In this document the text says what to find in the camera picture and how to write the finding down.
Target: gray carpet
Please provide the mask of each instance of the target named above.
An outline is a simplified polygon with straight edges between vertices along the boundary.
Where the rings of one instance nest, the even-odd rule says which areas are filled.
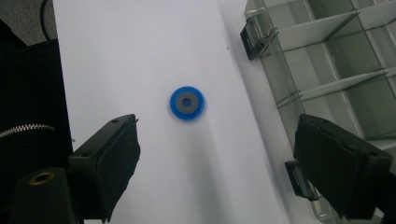
[[[28,46],[46,41],[40,26],[41,2],[42,0],[0,0],[0,19]],[[49,37],[57,38],[51,0],[46,5],[44,19]]]

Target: white table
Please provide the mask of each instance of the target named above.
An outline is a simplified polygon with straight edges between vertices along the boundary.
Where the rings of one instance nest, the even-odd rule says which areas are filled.
[[[290,147],[239,32],[245,0],[55,0],[74,149],[134,113],[142,154],[111,223],[317,223],[294,196]],[[181,86],[206,98],[183,122]]]

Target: black fabric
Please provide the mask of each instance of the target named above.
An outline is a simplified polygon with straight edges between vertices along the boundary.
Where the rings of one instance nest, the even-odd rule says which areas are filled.
[[[0,39],[0,132],[35,123],[53,126],[55,132],[34,130],[0,138],[3,217],[17,182],[39,169],[66,168],[72,146],[57,41],[18,49]]]

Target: zipper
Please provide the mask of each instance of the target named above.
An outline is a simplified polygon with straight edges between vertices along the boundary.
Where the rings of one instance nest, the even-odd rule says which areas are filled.
[[[22,132],[27,132],[27,131],[32,131],[32,130],[48,130],[48,131],[55,132],[55,128],[50,125],[32,123],[32,124],[23,124],[20,126],[16,126],[16,127],[7,129],[3,132],[0,132],[0,138],[7,137],[14,133],[22,133]]]

